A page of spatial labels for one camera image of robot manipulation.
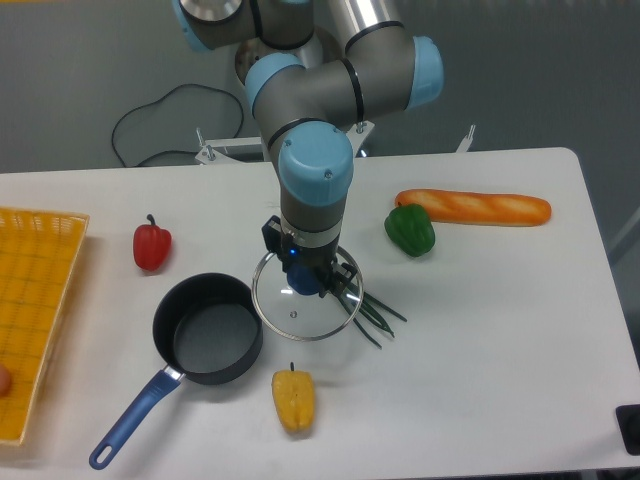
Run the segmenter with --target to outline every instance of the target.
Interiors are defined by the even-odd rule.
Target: egg
[[[0,397],[4,397],[11,389],[11,374],[7,367],[0,363]]]

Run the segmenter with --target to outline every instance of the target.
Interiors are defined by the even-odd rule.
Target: saucepan
[[[162,299],[153,319],[153,340],[167,366],[147,383],[89,457],[105,468],[151,409],[184,377],[220,385],[245,373],[262,348],[262,321],[251,289],[221,273],[187,278]]]

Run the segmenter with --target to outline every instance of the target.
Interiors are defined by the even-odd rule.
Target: white table
[[[418,260],[383,221],[406,188],[547,199],[536,228],[436,224]],[[268,164],[0,176],[0,205],[91,215],[59,342],[27,443],[0,449],[0,478],[408,478],[640,465],[614,409],[640,378],[577,158],[568,150],[356,162],[341,244],[367,290],[409,317],[379,351],[349,326],[321,342],[265,330],[258,362],[219,387],[190,382],[163,400],[102,473],[89,453],[164,366],[151,322],[192,274],[250,282],[260,227],[278,214]],[[133,263],[147,213],[174,235],[158,275]],[[317,418],[291,438],[272,374],[294,361],[317,387]]]

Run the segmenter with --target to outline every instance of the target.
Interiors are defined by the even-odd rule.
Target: bread loaf
[[[396,206],[411,203],[422,205],[433,222],[532,227],[551,218],[546,200],[511,193],[415,189],[396,196]]]

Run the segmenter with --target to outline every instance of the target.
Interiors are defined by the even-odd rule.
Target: light blue joint cap
[[[435,100],[444,85],[444,68],[438,47],[428,37],[413,37],[413,44],[416,60],[407,110]]]
[[[347,136],[327,122],[305,122],[289,131],[280,148],[278,172],[298,201],[326,207],[347,194],[353,150]]]
[[[251,67],[244,82],[244,89],[253,114],[253,106],[262,87],[280,70],[288,67],[302,67],[302,62],[290,53],[272,53],[261,58]]]
[[[180,22],[180,28],[182,28],[182,33],[184,33],[184,37],[187,39],[187,43],[191,47],[191,50],[194,52],[209,52],[211,49],[207,47],[204,43],[200,41],[197,35],[191,29],[191,25],[187,22],[187,18],[182,11],[182,7],[180,6],[180,0],[171,0],[173,5],[173,11],[178,18],[178,22]]]

